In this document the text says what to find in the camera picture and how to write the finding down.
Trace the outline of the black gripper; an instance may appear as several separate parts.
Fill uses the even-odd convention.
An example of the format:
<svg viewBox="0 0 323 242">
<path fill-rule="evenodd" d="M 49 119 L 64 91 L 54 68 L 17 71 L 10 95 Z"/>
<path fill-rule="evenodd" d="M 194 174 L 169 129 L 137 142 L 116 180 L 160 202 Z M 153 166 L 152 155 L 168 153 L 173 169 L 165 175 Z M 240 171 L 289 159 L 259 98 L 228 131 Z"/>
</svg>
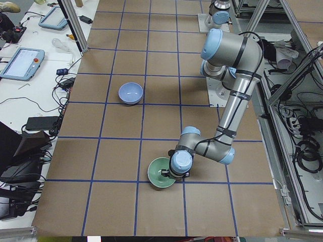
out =
<svg viewBox="0 0 323 242">
<path fill-rule="evenodd" d="M 176 173 L 171 169 L 162 169 L 161 175 L 172 179 L 181 179 L 181 178 L 188 178 L 190 176 L 190 172 L 188 171 L 186 173 Z"/>
</svg>

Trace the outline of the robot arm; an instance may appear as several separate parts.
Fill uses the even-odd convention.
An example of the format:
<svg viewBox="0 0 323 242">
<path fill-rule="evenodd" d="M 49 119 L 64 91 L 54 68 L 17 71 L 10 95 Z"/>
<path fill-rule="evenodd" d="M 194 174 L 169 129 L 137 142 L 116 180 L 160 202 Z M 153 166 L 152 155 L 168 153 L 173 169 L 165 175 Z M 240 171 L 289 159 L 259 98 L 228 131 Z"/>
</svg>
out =
<svg viewBox="0 0 323 242">
<path fill-rule="evenodd" d="M 261 80 L 258 70 L 263 51 L 251 38 L 212 28 L 200 56 L 201 74 L 220 80 L 230 91 L 228 101 L 212 138 L 201 137 L 193 126 L 183 129 L 177 146 L 169 151 L 168 167 L 160 171 L 166 178 L 188 177 L 196 154 L 224 165 L 233 161 L 233 140 L 253 89 Z"/>
<path fill-rule="evenodd" d="M 221 28 L 229 20 L 230 7 L 230 1 L 212 0 L 209 5 L 208 15 L 204 21 L 206 27 L 208 29 Z"/>
</svg>

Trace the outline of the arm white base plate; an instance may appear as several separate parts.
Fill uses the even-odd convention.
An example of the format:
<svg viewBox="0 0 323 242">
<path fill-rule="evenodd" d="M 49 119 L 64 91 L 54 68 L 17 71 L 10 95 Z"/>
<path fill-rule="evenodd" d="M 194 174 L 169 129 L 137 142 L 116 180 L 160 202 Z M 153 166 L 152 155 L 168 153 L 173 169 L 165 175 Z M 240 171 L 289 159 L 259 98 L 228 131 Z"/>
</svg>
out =
<svg viewBox="0 0 323 242">
<path fill-rule="evenodd" d="M 209 14 L 198 14 L 198 25 L 200 33 L 208 33 L 211 28 L 221 29 L 225 32 L 230 32 L 229 24 L 215 24 Z"/>
<path fill-rule="evenodd" d="M 235 84 L 236 78 L 224 78 L 222 81 L 216 80 L 210 77 L 206 77 L 206 85 L 208 91 L 209 105 L 211 107 L 221 107 L 225 108 L 228 102 L 231 93 L 231 89 Z"/>
</svg>

